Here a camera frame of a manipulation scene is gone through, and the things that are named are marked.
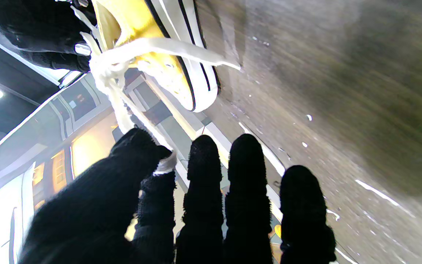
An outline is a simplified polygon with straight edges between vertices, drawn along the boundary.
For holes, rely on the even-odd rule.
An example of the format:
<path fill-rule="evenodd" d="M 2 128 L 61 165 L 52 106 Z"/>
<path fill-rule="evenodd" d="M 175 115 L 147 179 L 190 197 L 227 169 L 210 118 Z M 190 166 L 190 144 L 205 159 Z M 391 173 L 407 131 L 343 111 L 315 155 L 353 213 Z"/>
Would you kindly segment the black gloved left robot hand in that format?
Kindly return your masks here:
<path fill-rule="evenodd" d="M 147 131 L 131 129 L 38 209 L 19 263 L 271 264 L 271 206 L 256 137 L 245 133 L 233 142 L 224 197 L 215 142 L 207 135 L 192 142 L 176 239 L 175 173 L 155 173 L 168 157 Z"/>

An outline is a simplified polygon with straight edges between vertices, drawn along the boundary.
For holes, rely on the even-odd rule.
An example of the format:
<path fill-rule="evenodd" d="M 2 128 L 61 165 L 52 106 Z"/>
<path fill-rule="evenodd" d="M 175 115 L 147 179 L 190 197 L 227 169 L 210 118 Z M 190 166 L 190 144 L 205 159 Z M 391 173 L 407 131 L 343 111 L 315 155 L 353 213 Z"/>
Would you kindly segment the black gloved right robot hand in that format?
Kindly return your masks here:
<path fill-rule="evenodd" d="M 90 0 L 0 0 L 0 44 L 34 65 L 88 73 L 90 54 L 81 32 L 97 25 Z"/>

